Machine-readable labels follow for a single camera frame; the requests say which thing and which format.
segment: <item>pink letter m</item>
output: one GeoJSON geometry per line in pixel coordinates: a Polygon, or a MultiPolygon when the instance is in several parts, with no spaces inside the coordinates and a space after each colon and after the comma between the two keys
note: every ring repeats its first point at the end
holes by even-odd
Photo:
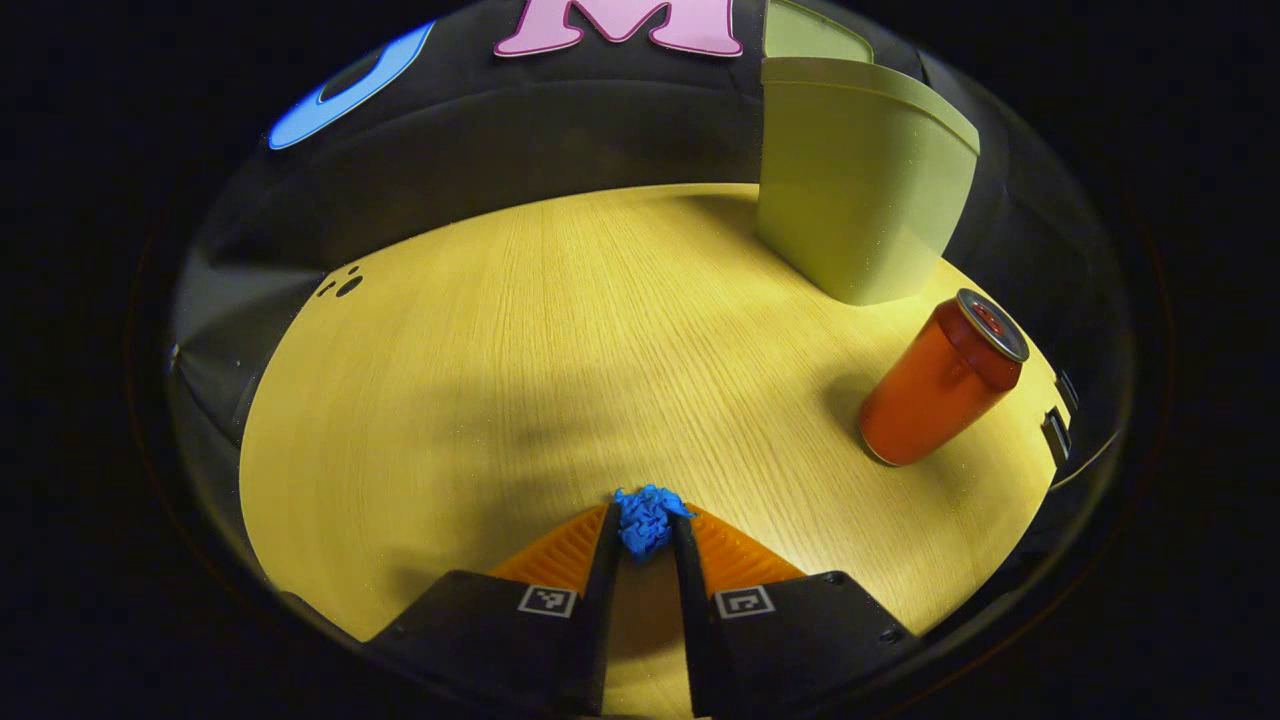
{"type": "Polygon", "coordinates": [[[611,42],[631,37],[667,8],[667,22],[649,33],[658,45],[724,58],[742,54],[733,37],[733,0],[527,0],[516,35],[495,45],[494,54],[513,58],[576,45],[584,32],[568,24],[570,5],[611,42]]]}

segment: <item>green plastic container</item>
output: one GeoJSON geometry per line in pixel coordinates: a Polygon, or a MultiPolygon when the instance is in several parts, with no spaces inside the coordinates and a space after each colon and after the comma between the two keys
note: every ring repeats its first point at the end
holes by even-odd
{"type": "Polygon", "coordinates": [[[758,233],[841,302],[918,292],[951,240],[978,131],[881,65],[767,58],[758,233]]]}
{"type": "Polygon", "coordinates": [[[876,60],[870,42],[828,18],[786,0],[769,0],[764,14],[765,58],[876,60]]]}

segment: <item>round tabletop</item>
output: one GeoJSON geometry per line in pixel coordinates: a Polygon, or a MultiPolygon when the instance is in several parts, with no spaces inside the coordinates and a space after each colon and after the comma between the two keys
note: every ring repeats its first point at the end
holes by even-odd
{"type": "MultiPolygon", "coordinates": [[[[241,497],[282,591],[367,641],[443,573],[488,571],[614,488],[667,487],[923,633],[996,570],[1055,471],[1034,347],[1019,386],[888,468],[861,398],[933,306],[832,300],[753,234],[756,186],[511,208],[334,270],[261,379],[241,497]]],[[[690,714],[669,551],[618,569],[607,714],[690,714]]]]}

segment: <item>soda can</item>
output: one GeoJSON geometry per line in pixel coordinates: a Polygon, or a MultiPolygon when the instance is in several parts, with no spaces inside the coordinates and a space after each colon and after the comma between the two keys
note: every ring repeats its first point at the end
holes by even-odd
{"type": "Polygon", "coordinates": [[[1027,340],[995,302],[963,288],[924,327],[863,401],[868,450],[910,465],[946,445],[1018,384],[1027,340]]]}

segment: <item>blue crumpled object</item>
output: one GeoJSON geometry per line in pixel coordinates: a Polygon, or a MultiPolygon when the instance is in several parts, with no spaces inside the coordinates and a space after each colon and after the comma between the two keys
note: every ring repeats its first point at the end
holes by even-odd
{"type": "Polygon", "coordinates": [[[613,500],[622,506],[618,538],[631,551],[636,562],[649,560],[654,552],[671,542],[668,512],[681,518],[694,516],[680,496],[667,488],[645,486],[635,495],[626,495],[618,488],[613,492],[613,500]]]}

